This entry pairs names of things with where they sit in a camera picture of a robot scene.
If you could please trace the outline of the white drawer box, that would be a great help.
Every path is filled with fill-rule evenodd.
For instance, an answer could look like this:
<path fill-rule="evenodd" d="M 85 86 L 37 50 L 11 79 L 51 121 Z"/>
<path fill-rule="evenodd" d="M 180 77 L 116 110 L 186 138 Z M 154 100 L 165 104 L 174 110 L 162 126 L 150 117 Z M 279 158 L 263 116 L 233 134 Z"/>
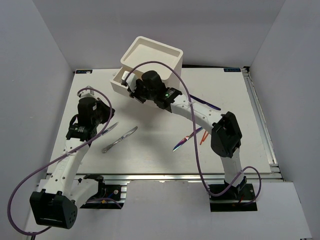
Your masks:
<path fill-rule="evenodd" d="M 140 79 L 147 71 L 156 71 L 167 88 L 181 90 L 181 81 L 178 76 L 182 72 L 183 51 L 179 48 L 155 41 L 153 39 L 138 36 L 122 56 L 119 72 L 110 80 L 112 89 L 129 98 L 128 86 L 121 84 L 124 71 L 130 72 L 141 63 L 148 64 L 139 66 L 130 74 L 130 78 Z"/>

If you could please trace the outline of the rainbow iridescent knife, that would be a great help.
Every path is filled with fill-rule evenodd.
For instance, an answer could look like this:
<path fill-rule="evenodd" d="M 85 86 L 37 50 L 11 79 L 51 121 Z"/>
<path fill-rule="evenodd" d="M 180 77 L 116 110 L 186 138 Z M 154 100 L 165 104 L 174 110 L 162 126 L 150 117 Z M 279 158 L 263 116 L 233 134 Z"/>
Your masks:
<path fill-rule="evenodd" d="M 197 134 L 198 132 L 200 132 L 203 128 L 199 127 L 195 130 L 195 133 Z M 194 132 L 192 132 L 190 135 L 187 135 L 186 137 L 184 137 L 181 141 L 179 141 L 174 148 L 172 149 L 172 152 L 175 152 L 178 148 L 180 148 L 183 144 L 185 144 L 189 139 L 191 139 L 192 137 L 194 137 Z"/>

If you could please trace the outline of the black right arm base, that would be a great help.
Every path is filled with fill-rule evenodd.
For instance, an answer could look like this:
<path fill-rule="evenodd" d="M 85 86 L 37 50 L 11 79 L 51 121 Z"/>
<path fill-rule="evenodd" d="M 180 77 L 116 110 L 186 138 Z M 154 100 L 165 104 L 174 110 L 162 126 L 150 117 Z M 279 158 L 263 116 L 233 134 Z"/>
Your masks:
<path fill-rule="evenodd" d="M 210 211 L 212 213 L 256 212 L 258 210 L 257 203 L 254 201 L 248 204 L 255 196 L 253 185 L 247 183 L 238 195 L 229 189 L 221 196 L 211 196 L 209 198 Z"/>

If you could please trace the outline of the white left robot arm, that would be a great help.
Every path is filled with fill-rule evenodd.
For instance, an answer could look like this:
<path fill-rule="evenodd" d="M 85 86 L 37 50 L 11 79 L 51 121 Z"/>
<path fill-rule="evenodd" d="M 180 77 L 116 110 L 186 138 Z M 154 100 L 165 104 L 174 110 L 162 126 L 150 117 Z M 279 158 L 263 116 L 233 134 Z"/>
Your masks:
<path fill-rule="evenodd" d="M 70 229 L 78 209 L 89 198 L 99 200 L 105 196 L 106 187 L 95 179 L 83 178 L 73 187 L 79 166 L 90 149 L 89 142 L 97 136 L 97 127 L 106 123 L 115 113 L 92 94 L 84 94 L 77 105 L 78 113 L 69 124 L 63 153 L 50 179 L 41 191 L 34 191 L 29 199 L 35 222 L 41 226 Z"/>

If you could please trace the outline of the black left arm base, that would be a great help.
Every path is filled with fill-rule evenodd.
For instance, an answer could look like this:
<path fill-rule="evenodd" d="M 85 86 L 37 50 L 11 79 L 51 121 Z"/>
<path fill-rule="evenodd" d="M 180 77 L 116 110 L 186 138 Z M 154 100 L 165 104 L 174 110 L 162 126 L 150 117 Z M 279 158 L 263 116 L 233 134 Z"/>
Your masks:
<path fill-rule="evenodd" d="M 125 197 L 122 196 L 122 193 L 124 193 L 122 189 L 124 185 L 106 183 L 104 177 L 98 174 L 87 174 L 79 178 L 78 183 L 80 184 L 84 180 L 95 180 L 98 182 L 98 192 L 91 196 L 89 201 L 80 207 L 81 209 L 120 209 L 114 201 L 123 207 Z"/>

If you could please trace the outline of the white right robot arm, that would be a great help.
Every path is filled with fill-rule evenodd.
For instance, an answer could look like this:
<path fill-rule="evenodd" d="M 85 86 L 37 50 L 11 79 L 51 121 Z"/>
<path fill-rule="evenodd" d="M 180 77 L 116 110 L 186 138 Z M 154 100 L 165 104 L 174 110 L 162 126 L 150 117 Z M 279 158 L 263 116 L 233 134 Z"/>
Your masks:
<path fill-rule="evenodd" d="M 190 102 L 187 95 L 178 89 L 166 87 L 154 70 L 145 72 L 141 78 L 125 71 L 121 80 L 127 86 L 131 98 L 140 103 L 152 101 L 158 108 L 195 121 L 205 129 L 211 136 L 211 149 L 222 161 L 226 195 L 233 200 L 243 195 L 247 180 L 240 160 L 242 133 L 232 112 L 221 114 L 199 103 Z"/>

